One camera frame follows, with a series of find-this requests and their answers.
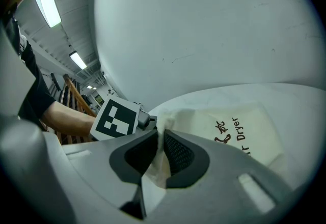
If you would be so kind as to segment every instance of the black shirt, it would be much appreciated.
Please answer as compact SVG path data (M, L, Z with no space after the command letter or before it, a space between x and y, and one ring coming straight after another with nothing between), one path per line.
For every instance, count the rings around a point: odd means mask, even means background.
M23 104L21 105L18 115L21 118L27 119L37 124L41 129L39 118L48 107L55 102L55 99L49 93L49 90L44 82L41 71L36 65L35 55L33 53L30 43L27 41L26 48L21 51L20 48L20 35L18 22L14 19L13 13L17 6L13 6L3 17L3 24L7 33L7 36L15 49L16 53L25 62L27 68L35 77L31 89L29 90Z

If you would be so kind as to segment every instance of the person's arm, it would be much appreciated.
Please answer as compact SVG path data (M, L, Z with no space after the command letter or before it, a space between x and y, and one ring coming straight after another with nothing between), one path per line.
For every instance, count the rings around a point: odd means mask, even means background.
M85 115L54 102L43 113L42 121L53 130L73 136L87 137L95 117Z

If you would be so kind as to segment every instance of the black sleeve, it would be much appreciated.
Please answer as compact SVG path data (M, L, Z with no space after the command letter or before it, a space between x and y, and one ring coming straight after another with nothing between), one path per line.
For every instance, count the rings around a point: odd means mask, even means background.
M27 46L21 55L21 59L25 61L25 65L35 77L30 91L27 94L27 99L32 106L32 109L38 118L41 118L45 110L55 102L55 99L50 95L49 90L44 82L40 69L36 65L35 55L32 47L27 41Z

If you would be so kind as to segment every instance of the wooden staircase railing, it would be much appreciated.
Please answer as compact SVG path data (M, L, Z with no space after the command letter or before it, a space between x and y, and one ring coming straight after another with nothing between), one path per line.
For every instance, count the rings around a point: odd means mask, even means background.
M63 90L61 91L59 102L71 109L96 117L95 113L90 109L77 90L77 88L79 88L79 83L77 83L76 80L71 81L67 74L65 74L63 78L65 80L65 84ZM57 137L62 145L79 144L92 141L88 137L71 136L60 132L57 132Z

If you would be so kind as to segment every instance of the ceiling light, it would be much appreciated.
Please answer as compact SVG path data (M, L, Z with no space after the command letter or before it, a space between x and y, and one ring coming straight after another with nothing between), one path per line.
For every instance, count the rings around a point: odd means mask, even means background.
M54 27L61 22L55 0L36 0L36 3L49 27Z
M81 69L87 68L85 63L82 61L82 59L78 55L77 51L74 51L73 53L70 53L69 56Z

